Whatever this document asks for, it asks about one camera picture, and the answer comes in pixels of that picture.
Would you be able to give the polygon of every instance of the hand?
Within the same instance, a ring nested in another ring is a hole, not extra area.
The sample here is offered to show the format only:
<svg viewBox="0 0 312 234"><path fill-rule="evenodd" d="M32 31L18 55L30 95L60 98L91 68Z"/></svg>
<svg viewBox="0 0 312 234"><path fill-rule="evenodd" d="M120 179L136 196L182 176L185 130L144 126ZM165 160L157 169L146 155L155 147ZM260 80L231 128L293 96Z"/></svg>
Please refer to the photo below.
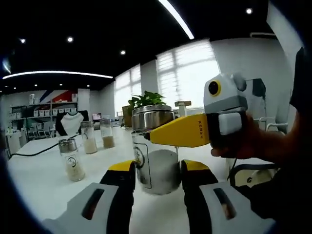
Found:
<svg viewBox="0 0 312 234"><path fill-rule="evenodd" d="M256 157L261 139L261 130L258 123L247 114L247 124L244 130L238 133L225 136L227 146L225 148L213 148L212 156L247 159Z"/></svg>

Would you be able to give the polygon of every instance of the glass jar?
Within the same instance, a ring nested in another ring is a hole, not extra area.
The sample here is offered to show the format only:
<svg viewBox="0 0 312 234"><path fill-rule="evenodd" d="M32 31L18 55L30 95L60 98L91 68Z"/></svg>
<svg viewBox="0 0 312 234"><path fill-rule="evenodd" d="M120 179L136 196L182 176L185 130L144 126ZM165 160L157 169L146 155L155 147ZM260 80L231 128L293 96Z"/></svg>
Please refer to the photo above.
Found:
<svg viewBox="0 0 312 234"><path fill-rule="evenodd" d="M103 139L103 146L105 149L113 148L115 146L112 121L110 116L104 116L99 121L101 135Z"/></svg>
<svg viewBox="0 0 312 234"><path fill-rule="evenodd" d="M132 141L137 178L143 191L149 194L171 193L181 183L177 148L153 144L145 138L152 129L173 119L169 106L151 105L133 110Z"/></svg>
<svg viewBox="0 0 312 234"><path fill-rule="evenodd" d="M65 164L68 178L72 181L80 181L85 173L79 160L78 149L75 139L63 139L58 142L60 155Z"/></svg>
<svg viewBox="0 0 312 234"><path fill-rule="evenodd" d="M94 135L93 123L91 121L83 121L81 126L81 136L83 147L86 154L93 154L98 151L96 138Z"/></svg>

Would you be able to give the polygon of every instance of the plant pot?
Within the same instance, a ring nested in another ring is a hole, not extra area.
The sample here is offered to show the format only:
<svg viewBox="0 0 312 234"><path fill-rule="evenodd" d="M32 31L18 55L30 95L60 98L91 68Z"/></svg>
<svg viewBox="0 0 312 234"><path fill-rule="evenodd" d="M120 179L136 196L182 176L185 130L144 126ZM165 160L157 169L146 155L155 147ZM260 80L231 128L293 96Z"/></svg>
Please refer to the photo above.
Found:
<svg viewBox="0 0 312 234"><path fill-rule="evenodd" d="M131 106L123 106L122 112L123 112L123 121L125 126L132 127L132 107Z"/></svg>

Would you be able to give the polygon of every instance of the yellow camera ring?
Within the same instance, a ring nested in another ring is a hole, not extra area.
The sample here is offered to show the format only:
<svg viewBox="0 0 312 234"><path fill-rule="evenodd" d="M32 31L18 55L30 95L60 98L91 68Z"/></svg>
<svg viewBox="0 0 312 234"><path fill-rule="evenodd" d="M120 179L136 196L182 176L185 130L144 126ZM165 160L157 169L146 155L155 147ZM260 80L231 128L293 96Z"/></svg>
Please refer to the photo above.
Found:
<svg viewBox="0 0 312 234"><path fill-rule="evenodd" d="M221 93L221 83L219 80L212 80L208 86L208 90L211 96L216 97Z"/></svg>

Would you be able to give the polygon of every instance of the potted plant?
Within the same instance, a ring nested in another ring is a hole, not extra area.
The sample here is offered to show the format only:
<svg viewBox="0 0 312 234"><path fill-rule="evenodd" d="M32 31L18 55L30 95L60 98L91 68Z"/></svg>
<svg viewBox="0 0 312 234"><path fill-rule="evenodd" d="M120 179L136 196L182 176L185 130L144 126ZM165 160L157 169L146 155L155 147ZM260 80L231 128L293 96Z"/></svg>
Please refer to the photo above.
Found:
<svg viewBox="0 0 312 234"><path fill-rule="evenodd" d="M144 91L144 96L134 95L134 97L132 97L132 99L130 99L128 102L133 110L142 106L166 105L166 103L161 100L162 98L163 96L158 93Z"/></svg>
<svg viewBox="0 0 312 234"><path fill-rule="evenodd" d="M144 91L144 95L133 95L133 97L128 100L129 106L124 106L123 116L124 116L124 123L121 126L128 126L131 127L131 117L132 111L136 108L142 106L149 106L149 105L166 105L161 99L163 98L162 95L158 93L152 93L148 91Z"/></svg>

